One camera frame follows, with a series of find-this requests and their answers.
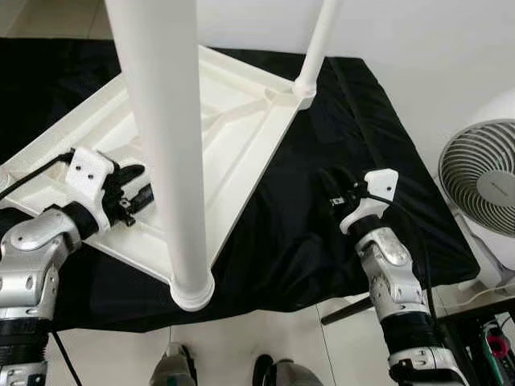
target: black cloth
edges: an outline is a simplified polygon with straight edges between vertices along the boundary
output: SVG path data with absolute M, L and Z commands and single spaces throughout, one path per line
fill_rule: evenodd
M 290 80 L 303 62 L 302 55 L 222 51 Z M 0 162 L 120 71 L 112 42 L 0 39 L 0 52 Z M 84 246 L 62 268 L 56 326 L 148 331 L 256 309 L 294 311 L 365 292 L 353 243 L 319 209 L 324 197 L 315 173 L 334 165 L 356 175 L 397 170 L 395 200 L 414 213 L 419 232 L 392 208 L 385 221 L 416 263 L 422 262 L 419 233 L 434 285 L 477 275 L 438 188 L 363 60 L 325 60 L 318 83 L 312 107 L 297 114 L 212 268 L 216 291 L 207 307 L 183 312 L 166 285 Z

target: robotic hand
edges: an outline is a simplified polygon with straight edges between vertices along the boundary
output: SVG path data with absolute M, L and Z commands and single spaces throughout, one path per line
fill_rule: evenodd
M 340 230 L 357 241 L 390 353 L 390 377 L 400 385 L 468 385 L 452 352 L 435 333 L 410 252 L 380 220 L 393 200 L 398 173 L 375 170 L 358 182 L 335 168 L 320 177 Z
M 82 240 L 118 221 L 134 224 L 132 215 L 153 200 L 150 184 L 132 200 L 124 197 L 122 187 L 143 173 L 141 165 L 121 168 L 84 148 L 58 161 L 70 163 L 65 181 L 72 202 L 4 227 L 9 229 L 0 244 L 0 386 L 45 385 L 44 352 L 60 267 Z M 19 211 L 12 214 L 20 218 Z

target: white wall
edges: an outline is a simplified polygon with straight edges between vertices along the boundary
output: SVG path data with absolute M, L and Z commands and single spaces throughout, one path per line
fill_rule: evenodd
M 0 36 L 7 36 L 27 0 L 0 0 Z
M 305 51 L 321 0 L 198 0 L 200 41 Z M 333 55 L 366 60 L 434 174 L 474 112 L 515 85 L 514 0 L 343 0 Z

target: floor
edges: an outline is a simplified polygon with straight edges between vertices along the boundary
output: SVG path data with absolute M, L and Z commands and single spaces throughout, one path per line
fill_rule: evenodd
M 29 0 L 8 35 L 112 39 L 102 0 Z M 332 299 L 292 314 L 255 311 L 147 334 L 73 330 L 61 338 L 84 385 L 147 384 L 170 339 L 190 347 L 200 385 L 250 385 L 253 362 L 262 353 L 309 367 L 326 386 L 393 385 L 373 311 L 320 324 L 321 316 L 354 301 Z M 74 384 L 53 339 L 47 359 L 48 384 Z

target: white vertical pipe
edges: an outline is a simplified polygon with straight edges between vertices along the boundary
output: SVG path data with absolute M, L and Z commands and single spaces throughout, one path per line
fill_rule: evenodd
M 308 109 L 316 95 L 316 78 L 322 68 L 328 41 L 338 18 L 342 0 L 323 0 L 319 18 L 307 49 L 306 59 L 299 77 L 293 86 L 294 94 L 299 99 L 306 99 L 302 109 Z
M 196 2 L 106 5 L 165 232 L 171 296 L 184 310 L 199 310 L 214 280 L 204 225 Z

